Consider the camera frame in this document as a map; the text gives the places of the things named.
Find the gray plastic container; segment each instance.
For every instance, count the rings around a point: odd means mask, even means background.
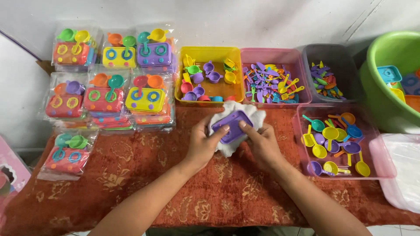
[[[343,103],[357,102],[364,96],[364,90],[356,65],[350,53],[343,45],[338,44],[309,44],[302,51],[303,66],[308,82],[309,91],[312,95],[311,103]],[[331,68],[329,72],[334,73],[337,87],[347,100],[332,99],[322,96],[316,92],[313,86],[311,67],[312,62],[316,65],[322,61],[324,65]]]

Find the fingernail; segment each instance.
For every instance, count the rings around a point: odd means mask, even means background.
[[[246,125],[247,125],[247,123],[245,123],[245,121],[240,121],[239,122],[239,126],[242,127],[242,128],[245,127]]]

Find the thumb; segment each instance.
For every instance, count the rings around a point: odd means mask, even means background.
[[[239,127],[244,133],[248,135],[248,137],[252,141],[256,141],[261,138],[261,134],[259,134],[256,130],[254,130],[254,128],[251,127],[249,124],[247,124],[245,121],[240,121]]]
[[[225,136],[230,130],[229,125],[224,125],[222,127],[220,127],[220,129],[218,129],[216,132],[214,132],[209,138],[208,140],[211,143],[217,144],[220,139],[223,138],[223,136]]]

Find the green plastic basin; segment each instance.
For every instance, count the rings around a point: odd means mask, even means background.
[[[420,68],[420,32],[396,31],[375,39],[360,68],[366,97],[378,128],[387,133],[420,134],[420,113],[398,99],[383,82],[376,67],[393,65],[402,76]]]

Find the clear plastic bag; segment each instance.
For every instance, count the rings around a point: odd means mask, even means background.
[[[136,123],[136,130],[168,130],[173,127],[173,74],[150,75],[134,69],[125,104]]]
[[[87,118],[83,108],[87,73],[51,73],[50,88],[38,112],[40,119],[80,122]]]
[[[93,149],[97,131],[56,128],[54,147],[37,178],[49,181],[78,180]]]
[[[109,29],[104,33],[102,64],[107,68],[135,68],[136,30]]]
[[[380,179],[386,200],[399,209],[420,214],[420,135],[382,134],[397,176]]]
[[[141,24],[136,26],[136,57],[146,74],[175,73],[177,71],[178,42],[173,36],[172,22]]]
[[[95,64],[103,33],[94,21],[61,21],[55,32],[51,65],[55,71],[83,72]]]
[[[107,130],[133,129],[124,107],[132,73],[132,69],[110,69],[100,64],[90,66],[84,107],[92,117],[92,125]]]

